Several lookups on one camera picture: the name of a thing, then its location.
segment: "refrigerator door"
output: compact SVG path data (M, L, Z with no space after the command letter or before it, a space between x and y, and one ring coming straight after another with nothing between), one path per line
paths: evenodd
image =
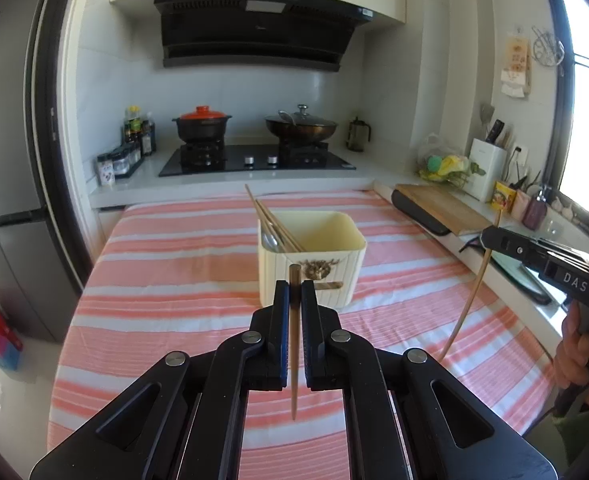
M54 337L32 309L0 247L0 304L12 326L22 334L53 341Z
M0 245L33 311L63 342L79 297L47 221L0 227Z
M42 207L26 124L26 81L42 0L0 0L0 216Z

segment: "electrical outlet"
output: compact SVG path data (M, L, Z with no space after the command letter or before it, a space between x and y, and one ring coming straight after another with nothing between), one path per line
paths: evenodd
M520 168L524 168L526 162L528 161L528 148L522 144L515 144L512 148L513 151L516 151L517 148L520 148L521 151L514 155L514 162L519 163Z

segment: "window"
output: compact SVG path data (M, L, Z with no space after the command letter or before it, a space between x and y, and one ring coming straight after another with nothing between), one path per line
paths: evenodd
M574 102L559 191L589 212L589 5L585 0L563 4L574 51Z

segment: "refrigerator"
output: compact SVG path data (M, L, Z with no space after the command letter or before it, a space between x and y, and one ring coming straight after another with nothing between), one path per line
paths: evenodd
M67 0L0 0L0 305L62 342L91 263L66 188L56 61Z

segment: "green sponge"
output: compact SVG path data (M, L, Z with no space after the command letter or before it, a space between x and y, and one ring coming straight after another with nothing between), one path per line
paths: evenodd
M440 156L438 156L438 155L430 156L430 158L428 158L428 160L427 160L427 170L430 173L436 173L437 171L439 171L439 168L441 167L442 162L443 162L443 159Z

